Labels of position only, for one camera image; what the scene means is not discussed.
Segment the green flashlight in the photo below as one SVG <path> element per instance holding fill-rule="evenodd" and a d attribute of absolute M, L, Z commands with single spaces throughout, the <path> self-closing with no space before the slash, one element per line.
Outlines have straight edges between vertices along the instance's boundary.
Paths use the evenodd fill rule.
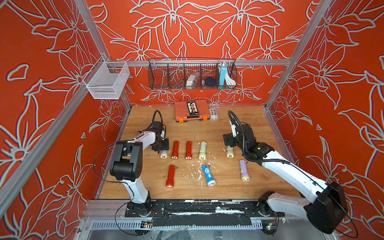
<path fill-rule="evenodd" d="M 234 158 L 235 154 L 234 154 L 234 148 L 233 147 L 230 147 L 230 146 L 227 147 L 226 156 L 229 159 Z"/>
<path fill-rule="evenodd" d="M 202 141 L 200 146 L 200 153 L 199 153 L 199 159 L 202 161 L 207 159 L 206 147 L 207 147 L 207 143 L 205 141 Z"/>

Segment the red flashlight front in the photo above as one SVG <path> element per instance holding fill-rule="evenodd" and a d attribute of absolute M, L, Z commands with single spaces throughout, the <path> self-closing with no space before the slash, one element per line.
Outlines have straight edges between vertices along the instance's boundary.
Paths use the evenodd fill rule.
<path fill-rule="evenodd" d="M 174 184 L 175 184 L 174 177 L 175 177 L 176 169 L 177 169 L 177 167 L 174 165 L 169 166 L 168 177 L 167 177 L 167 182 L 166 182 L 167 188 L 173 188 L 174 187 Z"/>

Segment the blue flashlight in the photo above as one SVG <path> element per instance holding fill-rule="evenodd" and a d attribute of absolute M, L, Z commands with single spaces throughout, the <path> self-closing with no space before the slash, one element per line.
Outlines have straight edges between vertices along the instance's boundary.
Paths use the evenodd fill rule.
<path fill-rule="evenodd" d="M 216 180 L 213 178 L 213 175 L 210 171 L 210 166 L 209 165 L 203 165 L 202 170 L 203 170 L 203 173 L 206 177 L 208 187 L 213 187 L 216 184 Z"/>

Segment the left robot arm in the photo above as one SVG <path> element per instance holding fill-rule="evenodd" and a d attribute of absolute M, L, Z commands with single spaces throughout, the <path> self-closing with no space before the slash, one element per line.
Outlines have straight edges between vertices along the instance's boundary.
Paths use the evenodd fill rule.
<path fill-rule="evenodd" d="M 169 139 L 166 135 L 162 114 L 155 110 L 151 123 L 137 137 L 115 143 L 110 175 L 125 186 L 131 199 L 127 204 L 128 212 L 137 216 L 146 217 L 152 212 L 151 195 L 141 178 L 143 151 L 150 147 L 157 153 L 167 152 Z"/>

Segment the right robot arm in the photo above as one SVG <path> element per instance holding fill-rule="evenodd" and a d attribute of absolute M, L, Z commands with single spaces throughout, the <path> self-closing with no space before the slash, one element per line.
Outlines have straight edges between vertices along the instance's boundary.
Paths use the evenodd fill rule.
<path fill-rule="evenodd" d="M 246 161 L 257 163 L 293 186 L 301 198 L 267 191 L 258 199 L 261 215 L 286 213 L 309 221 L 324 234 L 332 234 L 348 216 L 345 191 L 337 182 L 327 183 L 285 159 L 270 145 L 258 142 L 251 126 L 228 111 L 232 132 L 224 134 L 227 147 L 239 147 Z"/>

